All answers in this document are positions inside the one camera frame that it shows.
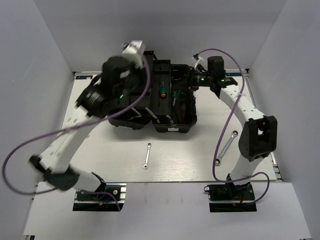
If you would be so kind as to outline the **green screwdriver orange cap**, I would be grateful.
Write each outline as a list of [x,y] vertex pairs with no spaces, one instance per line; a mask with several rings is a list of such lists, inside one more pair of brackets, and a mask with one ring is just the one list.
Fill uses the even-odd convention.
[[164,82],[161,83],[160,97],[163,98],[163,99],[165,99],[167,97],[167,89],[166,89],[166,86],[165,86]]

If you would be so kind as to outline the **small green stubby screwdriver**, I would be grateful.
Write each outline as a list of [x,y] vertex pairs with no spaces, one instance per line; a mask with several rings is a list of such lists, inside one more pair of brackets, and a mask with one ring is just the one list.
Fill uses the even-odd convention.
[[176,100],[179,98],[180,92],[181,92],[180,90],[174,90],[172,92],[172,97],[173,97],[172,105],[173,106],[176,104]]

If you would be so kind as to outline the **black plastic toolbox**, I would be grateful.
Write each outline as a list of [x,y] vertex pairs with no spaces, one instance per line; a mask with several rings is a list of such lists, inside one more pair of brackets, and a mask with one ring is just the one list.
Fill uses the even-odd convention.
[[[109,123],[115,127],[141,130],[152,123],[159,133],[188,133],[197,122],[196,98],[194,91],[187,90],[186,74],[194,70],[187,64],[172,64],[170,60],[159,60],[153,51],[145,51],[150,70],[150,87],[135,107],[122,115],[112,118]],[[166,98],[160,97],[161,83],[167,90]],[[173,91],[180,91],[173,106]],[[179,104],[182,105],[185,124],[182,124]]]

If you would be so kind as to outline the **large silver ratchet wrench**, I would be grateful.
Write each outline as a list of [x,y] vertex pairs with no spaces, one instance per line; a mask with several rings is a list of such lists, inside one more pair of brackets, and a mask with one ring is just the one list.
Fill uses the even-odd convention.
[[215,159],[215,165],[216,166],[220,166],[222,159],[224,157],[224,155],[226,154],[227,150],[229,149],[229,147],[231,146],[232,142],[234,141],[234,139],[239,135],[239,133],[234,130],[231,133],[230,138],[228,139],[227,143],[224,145],[224,147],[222,148],[222,150],[220,151],[220,153],[218,154],[217,158]]

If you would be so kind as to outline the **small silver ratchet wrench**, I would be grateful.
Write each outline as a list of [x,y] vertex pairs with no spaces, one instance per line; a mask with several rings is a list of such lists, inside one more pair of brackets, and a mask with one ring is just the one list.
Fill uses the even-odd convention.
[[148,168],[148,161],[149,161],[149,157],[150,157],[150,150],[151,150],[152,144],[148,143],[147,144],[147,151],[146,151],[146,157],[145,157],[145,162],[143,165],[143,168],[146,170]]

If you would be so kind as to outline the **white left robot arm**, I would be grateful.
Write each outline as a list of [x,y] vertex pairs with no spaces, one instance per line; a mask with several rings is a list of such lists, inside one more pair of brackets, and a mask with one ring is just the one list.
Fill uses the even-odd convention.
[[75,188],[88,191],[96,200],[103,198],[104,180],[70,162],[95,127],[135,108],[146,96],[150,83],[150,65],[144,54],[110,57],[76,99],[69,122],[54,133],[56,137],[46,150],[30,157],[30,164],[55,190]]

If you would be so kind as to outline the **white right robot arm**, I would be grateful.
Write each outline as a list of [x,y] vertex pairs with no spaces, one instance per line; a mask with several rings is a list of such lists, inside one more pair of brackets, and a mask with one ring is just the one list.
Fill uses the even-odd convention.
[[256,169],[277,147],[278,121],[275,116],[267,116],[258,110],[244,95],[244,83],[239,84],[233,77],[226,75],[224,59],[221,56],[207,58],[207,69],[200,64],[202,61],[200,54],[193,55],[193,59],[195,60],[193,86],[208,87],[230,109],[216,149],[220,148],[232,117],[236,117],[242,127],[238,140],[238,160],[223,181],[228,184],[225,187],[226,195],[236,200],[243,195],[243,186],[250,183],[252,178],[263,175],[268,181],[270,180],[267,173]]

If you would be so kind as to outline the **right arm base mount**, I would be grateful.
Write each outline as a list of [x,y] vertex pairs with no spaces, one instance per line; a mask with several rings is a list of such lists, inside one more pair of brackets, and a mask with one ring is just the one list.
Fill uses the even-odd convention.
[[211,213],[241,213],[256,212],[255,194],[251,183],[243,186],[225,184],[210,184],[203,188],[208,194]]

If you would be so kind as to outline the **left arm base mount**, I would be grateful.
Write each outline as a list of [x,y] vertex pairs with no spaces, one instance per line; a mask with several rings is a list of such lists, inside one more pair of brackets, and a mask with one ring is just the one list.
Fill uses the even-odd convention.
[[74,212],[120,212],[126,198],[126,183],[107,183],[101,194],[88,194],[84,190],[76,190]]

